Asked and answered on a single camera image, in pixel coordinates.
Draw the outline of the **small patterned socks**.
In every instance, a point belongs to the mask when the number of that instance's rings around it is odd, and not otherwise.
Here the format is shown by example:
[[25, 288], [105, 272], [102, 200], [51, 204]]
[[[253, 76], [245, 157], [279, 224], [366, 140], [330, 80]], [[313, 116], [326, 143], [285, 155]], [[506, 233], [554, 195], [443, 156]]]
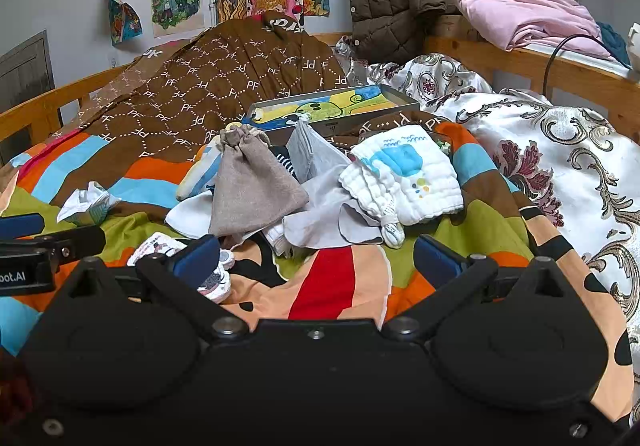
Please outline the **small patterned socks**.
[[134, 250], [127, 265], [135, 266], [142, 258], [156, 254], [160, 255], [160, 262], [168, 273], [209, 301], [219, 304], [228, 298], [231, 279], [224, 268], [224, 260], [230, 258], [230, 254], [221, 250], [216, 237], [205, 235], [185, 244], [161, 232], [154, 232]]

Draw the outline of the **grey tray with drawing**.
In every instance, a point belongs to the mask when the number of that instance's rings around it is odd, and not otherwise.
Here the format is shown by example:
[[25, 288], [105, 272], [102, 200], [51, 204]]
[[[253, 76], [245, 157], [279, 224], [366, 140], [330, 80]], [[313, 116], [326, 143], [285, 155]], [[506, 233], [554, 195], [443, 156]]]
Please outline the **grey tray with drawing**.
[[256, 102], [242, 123], [265, 132], [271, 143], [284, 146], [299, 120], [321, 136], [333, 136], [384, 114], [419, 109], [416, 100], [390, 86], [366, 85]]

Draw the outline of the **white floral satin quilt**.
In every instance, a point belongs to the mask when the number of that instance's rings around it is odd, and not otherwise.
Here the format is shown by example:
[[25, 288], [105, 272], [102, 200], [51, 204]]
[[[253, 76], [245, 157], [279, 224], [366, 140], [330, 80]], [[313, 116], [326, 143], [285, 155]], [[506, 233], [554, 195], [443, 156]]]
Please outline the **white floral satin quilt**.
[[441, 50], [405, 64], [335, 47], [351, 84], [385, 84], [464, 126], [497, 169], [556, 226], [616, 299], [639, 344], [639, 146], [588, 107], [555, 106], [526, 88], [489, 83], [480, 66]]

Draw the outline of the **light grey cloth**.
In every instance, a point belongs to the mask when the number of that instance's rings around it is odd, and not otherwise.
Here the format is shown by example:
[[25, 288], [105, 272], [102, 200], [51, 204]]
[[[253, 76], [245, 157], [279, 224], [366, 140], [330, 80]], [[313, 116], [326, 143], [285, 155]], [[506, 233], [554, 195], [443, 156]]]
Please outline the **light grey cloth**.
[[305, 120], [296, 122], [286, 143], [294, 173], [308, 202], [283, 218], [284, 238], [296, 248], [312, 250], [380, 244], [380, 223], [362, 212], [338, 178], [349, 158]]

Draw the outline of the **dark striped sock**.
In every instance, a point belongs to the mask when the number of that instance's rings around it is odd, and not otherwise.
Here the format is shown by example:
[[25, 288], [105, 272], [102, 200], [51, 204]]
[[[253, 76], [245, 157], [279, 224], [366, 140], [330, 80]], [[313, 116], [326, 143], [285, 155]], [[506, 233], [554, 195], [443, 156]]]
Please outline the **dark striped sock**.
[[277, 162], [280, 163], [281, 166], [284, 167], [285, 171], [290, 174], [294, 180], [296, 180], [297, 176], [295, 173], [295, 169], [293, 163], [291, 161], [290, 153], [286, 149], [285, 146], [271, 146], [270, 151], [273, 154], [273, 157], [276, 158]]

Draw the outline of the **pink folded blanket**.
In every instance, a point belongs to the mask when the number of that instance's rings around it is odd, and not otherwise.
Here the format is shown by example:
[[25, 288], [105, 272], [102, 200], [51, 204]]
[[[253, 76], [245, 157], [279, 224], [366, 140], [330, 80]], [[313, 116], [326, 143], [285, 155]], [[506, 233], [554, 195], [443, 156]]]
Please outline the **pink folded blanket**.
[[454, 0], [454, 5], [486, 41], [507, 52], [532, 43], [555, 47], [572, 36], [567, 50], [610, 57], [600, 45], [596, 21], [575, 0]]

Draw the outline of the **grey-brown drawstring pouch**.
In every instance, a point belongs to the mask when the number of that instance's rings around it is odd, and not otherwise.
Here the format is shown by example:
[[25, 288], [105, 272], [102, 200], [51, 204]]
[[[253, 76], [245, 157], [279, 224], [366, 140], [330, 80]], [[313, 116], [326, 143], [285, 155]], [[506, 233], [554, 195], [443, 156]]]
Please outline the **grey-brown drawstring pouch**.
[[306, 206], [306, 190], [273, 155], [266, 133], [237, 125], [221, 132], [220, 142], [222, 157], [209, 224], [212, 235], [258, 232]]

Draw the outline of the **white blue muslin cloth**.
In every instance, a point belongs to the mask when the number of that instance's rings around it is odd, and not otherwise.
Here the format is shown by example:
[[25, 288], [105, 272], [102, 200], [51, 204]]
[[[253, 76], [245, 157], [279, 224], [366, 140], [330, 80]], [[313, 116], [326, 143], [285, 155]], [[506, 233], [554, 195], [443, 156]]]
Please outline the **white blue muslin cloth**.
[[350, 151], [338, 181], [361, 210], [380, 223], [387, 247], [398, 249], [405, 228], [463, 209], [449, 157], [420, 125], [374, 134]]

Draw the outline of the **brown PF patterned quilt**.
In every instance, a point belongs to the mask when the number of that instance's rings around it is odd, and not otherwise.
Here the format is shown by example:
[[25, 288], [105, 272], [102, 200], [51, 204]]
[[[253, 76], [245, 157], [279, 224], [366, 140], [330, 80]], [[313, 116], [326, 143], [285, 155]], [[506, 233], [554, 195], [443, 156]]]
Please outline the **brown PF patterned quilt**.
[[186, 161], [250, 106], [344, 88], [329, 45], [283, 14], [225, 21], [168, 56], [157, 72], [81, 123], [115, 159]]

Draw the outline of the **folded paper drawing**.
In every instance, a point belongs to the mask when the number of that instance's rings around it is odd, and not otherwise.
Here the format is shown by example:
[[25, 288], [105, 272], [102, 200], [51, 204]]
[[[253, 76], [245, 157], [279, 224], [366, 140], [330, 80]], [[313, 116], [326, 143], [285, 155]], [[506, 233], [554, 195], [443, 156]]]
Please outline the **folded paper drawing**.
[[107, 0], [107, 16], [113, 46], [142, 35], [138, 14], [123, 0]]

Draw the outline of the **wooden bed frame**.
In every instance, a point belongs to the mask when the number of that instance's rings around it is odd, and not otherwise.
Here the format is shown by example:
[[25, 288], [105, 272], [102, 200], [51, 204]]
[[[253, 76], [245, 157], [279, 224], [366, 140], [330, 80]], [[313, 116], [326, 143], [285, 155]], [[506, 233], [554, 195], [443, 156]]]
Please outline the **wooden bed frame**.
[[[128, 65], [86, 76], [26, 100], [1, 114], [1, 137], [29, 128], [32, 145], [45, 142], [62, 130], [58, 116], [61, 107], [77, 100], [81, 114], [97, 114], [114, 99], [140, 88], [163, 65], [166, 57], [186, 43], [186, 40], [165, 43]], [[423, 50], [457, 59], [488, 83], [494, 82], [495, 73], [502, 71], [528, 79], [530, 88], [547, 98], [552, 97], [556, 88], [579, 96], [608, 110], [608, 118], [617, 132], [635, 142], [639, 139], [638, 73], [605, 70], [600, 60], [587, 65], [570, 60], [567, 54], [547, 55], [532, 48], [505, 52], [485, 41], [448, 36], [428, 36]]]

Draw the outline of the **colourful striped blanket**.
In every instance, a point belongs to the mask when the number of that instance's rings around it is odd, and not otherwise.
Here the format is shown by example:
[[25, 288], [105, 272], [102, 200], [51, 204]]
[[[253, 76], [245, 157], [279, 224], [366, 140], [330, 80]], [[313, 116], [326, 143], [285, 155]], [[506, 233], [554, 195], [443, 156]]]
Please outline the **colourful striped blanket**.
[[[564, 244], [557, 255], [562, 270], [573, 287], [578, 280], [594, 280], [595, 288], [603, 288], [600, 281], [582, 262], [570, 243], [561, 235], [544, 211], [530, 202], [513, 185], [498, 184], [498, 168], [489, 162], [488, 154], [476, 139], [461, 125], [445, 122], [436, 130], [442, 135], [454, 136], [454, 168], [465, 183], [462, 192], [465, 211], [444, 216], [431, 226], [412, 226], [399, 250], [383, 246], [347, 246], [302, 253], [301, 258], [276, 258], [267, 244], [267, 257], [258, 258], [258, 244], [241, 244], [236, 248], [239, 258], [231, 274], [231, 293], [222, 302], [233, 314], [243, 317], [252, 329], [260, 318], [266, 319], [346, 319], [373, 318], [382, 324], [383, 316], [389, 320], [405, 312], [417, 302], [433, 294], [435, 273], [418, 273], [414, 265], [413, 246], [418, 235], [429, 234], [438, 242], [461, 255], [472, 252], [488, 253], [500, 266], [524, 266], [534, 256], [534, 244], [542, 251], [543, 244]], [[18, 170], [8, 172], [4, 166], [1, 179], [11, 177], [8, 186], [1, 186], [1, 216], [36, 212], [43, 215], [46, 232], [72, 228], [70, 223], [57, 223], [55, 215], [60, 208], [42, 202], [35, 196], [38, 180], [44, 172], [53, 172], [55, 162], [69, 164], [75, 150], [84, 143], [105, 143], [101, 137], [74, 131], [59, 137], [53, 143], [36, 145], [14, 158], [11, 166]], [[170, 162], [144, 157], [136, 160], [124, 178], [142, 186], [142, 180], [152, 185], [177, 186], [178, 178], [186, 176], [189, 161]], [[142, 244], [143, 237], [151, 236], [152, 229], [171, 234], [171, 230], [151, 222], [149, 215], [134, 208], [129, 216], [114, 215], [102, 224], [106, 232], [106, 249], [101, 258], [114, 258], [107, 266], [124, 266], [131, 258], [134, 245]], [[268, 279], [257, 279], [249, 272], [241, 272], [245, 262], [256, 265], [258, 273], [265, 273], [273, 281], [282, 280], [281, 287], [267, 287]], [[73, 266], [63, 265], [61, 279], [55, 281], [53, 293], [70, 276]], [[631, 412], [634, 381], [632, 380], [631, 352], [623, 330], [623, 311], [614, 306], [610, 294], [587, 294], [579, 287], [579, 295], [587, 304], [590, 314], [604, 330], [611, 353], [603, 380], [594, 396], [594, 404], [610, 418], [622, 418]], [[26, 294], [1, 299], [1, 348], [15, 356], [26, 342], [29, 331], [50, 304], [53, 293]], [[613, 339], [621, 338], [623, 359], [613, 366]]]

